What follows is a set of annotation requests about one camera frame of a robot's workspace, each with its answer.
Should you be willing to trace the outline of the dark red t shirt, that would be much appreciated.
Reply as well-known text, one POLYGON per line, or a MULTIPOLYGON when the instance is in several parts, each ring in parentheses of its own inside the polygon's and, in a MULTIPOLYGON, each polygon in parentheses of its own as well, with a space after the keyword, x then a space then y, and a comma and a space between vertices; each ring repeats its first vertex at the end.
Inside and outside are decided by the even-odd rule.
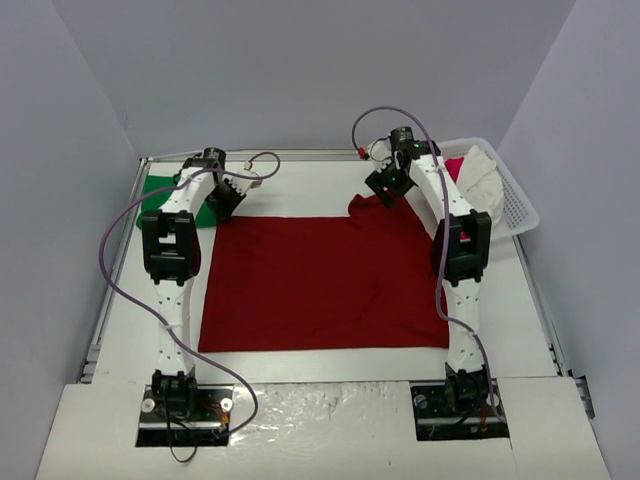
POLYGON ((237 217, 216 231, 203 353, 444 348, 432 240, 405 199, 344 217, 237 217))

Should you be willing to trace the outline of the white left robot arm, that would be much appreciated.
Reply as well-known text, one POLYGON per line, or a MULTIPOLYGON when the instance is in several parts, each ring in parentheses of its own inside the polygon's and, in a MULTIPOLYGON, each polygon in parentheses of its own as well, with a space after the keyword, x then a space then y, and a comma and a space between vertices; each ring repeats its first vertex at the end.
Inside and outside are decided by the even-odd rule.
POLYGON ((151 389, 179 418, 195 415, 201 406, 195 363, 186 351, 191 346, 191 293, 201 267, 196 216, 221 183, 225 159, 226 153, 213 147, 187 159, 178 188, 159 207, 142 213, 144 268, 163 317, 151 389))

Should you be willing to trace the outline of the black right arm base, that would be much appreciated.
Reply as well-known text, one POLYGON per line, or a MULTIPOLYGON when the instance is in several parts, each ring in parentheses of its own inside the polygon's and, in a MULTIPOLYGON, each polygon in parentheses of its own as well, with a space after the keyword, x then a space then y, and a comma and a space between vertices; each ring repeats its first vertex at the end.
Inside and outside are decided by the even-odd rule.
POLYGON ((497 413, 490 400, 472 394, 461 407, 453 407, 443 381, 410 383, 415 436, 419 442, 475 441, 508 439, 509 427, 498 419, 504 414, 500 399, 494 396, 497 413))

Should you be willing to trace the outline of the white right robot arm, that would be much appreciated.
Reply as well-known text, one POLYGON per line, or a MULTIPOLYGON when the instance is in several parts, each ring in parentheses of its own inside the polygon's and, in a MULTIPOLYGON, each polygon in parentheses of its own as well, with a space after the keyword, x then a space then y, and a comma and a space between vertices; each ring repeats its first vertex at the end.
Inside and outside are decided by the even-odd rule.
POLYGON ((437 276, 436 309, 449 329, 446 406, 465 413, 489 390, 486 353, 478 344, 479 297, 488 265, 492 221, 460 193, 438 147, 416 140, 408 126, 356 149, 373 163, 365 184, 390 208, 416 187, 438 225, 430 253, 437 276))

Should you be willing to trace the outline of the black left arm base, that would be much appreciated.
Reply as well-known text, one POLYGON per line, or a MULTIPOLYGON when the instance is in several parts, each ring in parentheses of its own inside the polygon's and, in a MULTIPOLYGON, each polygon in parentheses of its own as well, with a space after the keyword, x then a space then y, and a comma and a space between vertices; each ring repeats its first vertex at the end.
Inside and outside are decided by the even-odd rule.
POLYGON ((233 406, 233 388, 227 385, 199 385, 185 401, 154 395, 147 386, 135 446, 225 447, 233 406))

